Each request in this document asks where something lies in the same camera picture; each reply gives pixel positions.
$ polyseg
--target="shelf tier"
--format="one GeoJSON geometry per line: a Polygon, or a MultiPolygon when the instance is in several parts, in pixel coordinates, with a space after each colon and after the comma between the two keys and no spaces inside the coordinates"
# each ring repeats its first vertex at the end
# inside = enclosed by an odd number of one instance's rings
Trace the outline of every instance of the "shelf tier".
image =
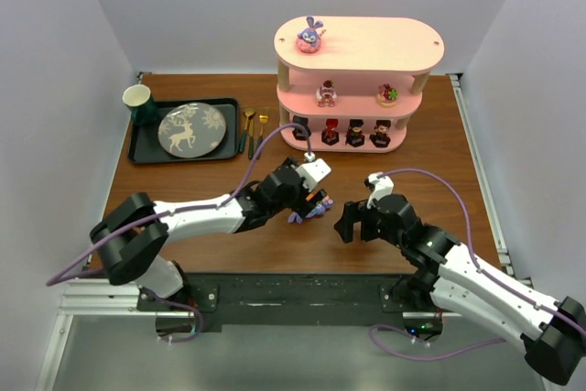
{"type": "Polygon", "coordinates": [[[326,30],[315,53],[296,47],[305,17],[289,20],[275,34],[275,51],[298,71],[396,72],[419,75],[431,71],[444,53],[440,34],[425,23],[404,17],[315,16],[326,30]]]}
{"type": "MultiPolygon", "coordinates": [[[[285,139],[285,142],[287,142],[290,146],[298,150],[305,151],[308,149],[308,144],[306,141],[298,141],[295,139],[295,137],[293,137],[293,130],[281,130],[281,135],[283,136],[283,139],[285,139]]],[[[398,148],[405,140],[406,135],[406,127],[401,130],[397,130],[391,127],[391,130],[389,131],[391,143],[387,148],[378,148],[373,146],[373,144],[368,139],[368,135],[366,136],[366,140],[362,147],[346,146],[344,144],[344,133],[340,133],[340,142],[335,146],[328,146],[327,144],[321,142],[321,132],[313,132],[309,139],[311,140],[311,149],[314,151],[340,151],[344,153],[388,153],[389,151],[393,151],[398,148]]]]}
{"type": "Polygon", "coordinates": [[[277,86],[281,105],[292,114],[325,118],[378,118],[402,119],[411,116],[421,104],[422,93],[409,92],[413,77],[388,73],[332,74],[289,71],[290,88],[287,92],[277,86]],[[315,92],[326,80],[332,80],[338,93],[336,105],[318,106],[315,92]],[[378,86],[388,82],[398,91],[393,107],[383,107],[376,101],[378,86]]]}

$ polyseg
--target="wooden table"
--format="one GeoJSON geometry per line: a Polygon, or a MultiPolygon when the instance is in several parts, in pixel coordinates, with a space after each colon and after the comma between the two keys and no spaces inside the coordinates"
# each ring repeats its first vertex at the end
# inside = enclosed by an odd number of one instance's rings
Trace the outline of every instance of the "wooden table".
{"type": "MultiPolygon", "coordinates": [[[[146,75],[143,83],[156,100],[233,96],[242,108],[268,106],[269,129],[278,126],[276,75],[146,75]]],[[[255,124],[258,135],[258,124],[255,124]]],[[[166,246],[161,255],[176,260],[187,272],[370,272],[410,273],[413,267],[392,245],[381,240],[344,244],[333,230],[345,201],[366,199],[368,174],[394,168],[423,168],[439,174],[463,197],[472,217],[472,235],[479,256],[498,266],[498,257],[484,209],[471,153],[448,77],[431,77],[420,109],[411,118],[409,136],[396,151],[384,154],[319,153],[332,173],[323,188],[335,200],[323,218],[288,224],[281,212],[265,227],[243,234],[211,234],[166,246]]],[[[105,212],[130,194],[145,191],[154,201],[195,201],[233,190],[250,161],[246,154],[224,161],[174,165],[132,165],[128,158],[130,130],[120,155],[105,212]]],[[[301,152],[278,136],[263,153],[252,179],[263,179],[287,157],[301,152]]],[[[461,210],[438,182],[417,174],[393,177],[396,192],[405,194],[424,222],[465,240],[461,210]]],[[[98,258],[92,267],[100,266],[98,258]]]]}

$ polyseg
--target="wooden pillar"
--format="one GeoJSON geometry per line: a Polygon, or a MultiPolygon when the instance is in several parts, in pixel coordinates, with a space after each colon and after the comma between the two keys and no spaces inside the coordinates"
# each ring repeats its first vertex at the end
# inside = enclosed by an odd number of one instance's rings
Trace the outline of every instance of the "wooden pillar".
{"type": "Polygon", "coordinates": [[[278,89],[287,92],[289,90],[289,67],[281,60],[278,61],[277,78],[278,89]]]}
{"type": "Polygon", "coordinates": [[[421,93],[425,83],[428,82],[430,73],[431,72],[426,72],[415,76],[415,80],[413,81],[413,85],[411,86],[410,90],[412,95],[419,95],[421,93]]]}
{"type": "Polygon", "coordinates": [[[278,105],[278,122],[281,125],[289,124],[289,112],[281,104],[278,105]]]}
{"type": "Polygon", "coordinates": [[[399,119],[396,123],[395,123],[395,128],[397,130],[403,130],[405,127],[407,127],[407,123],[409,122],[409,118],[411,116],[408,116],[407,118],[403,118],[403,119],[399,119]]]}

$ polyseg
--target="utensil handle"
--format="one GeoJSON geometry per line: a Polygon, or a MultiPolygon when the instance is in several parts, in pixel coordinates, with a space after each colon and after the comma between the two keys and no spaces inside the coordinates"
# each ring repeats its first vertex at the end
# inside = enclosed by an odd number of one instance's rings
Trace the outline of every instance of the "utensil handle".
{"type": "Polygon", "coordinates": [[[256,141],[256,150],[258,150],[258,148],[260,147],[260,145],[263,143],[263,136],[259,136],[258,140],[256,141]]]}
{"type": "Polygon", "coordinates": [[[238,153],[244,152],[244,146],[246,145],[246,138],[248,135],[248,129],[244,129],[242,132],[242,136],[240,137],[240,145],[238,146],[238,153]]]}
{"type": "Polygon", "coordinates": [[[252,133],[250,134],[250,142],[248,143],[248,158],[252,159],[255,155],[255,139],[252,133]]]}

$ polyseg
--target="cup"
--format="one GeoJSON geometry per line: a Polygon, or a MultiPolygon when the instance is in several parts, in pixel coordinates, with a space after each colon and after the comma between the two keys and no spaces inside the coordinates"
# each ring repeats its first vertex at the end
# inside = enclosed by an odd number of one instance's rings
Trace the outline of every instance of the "cup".
{"type": "Polygon", "coordinates": [[[149,125],[159,121],[157,105],[150,89],[144,84],[130,86],[122,95],[135,125],[149,125]]]}

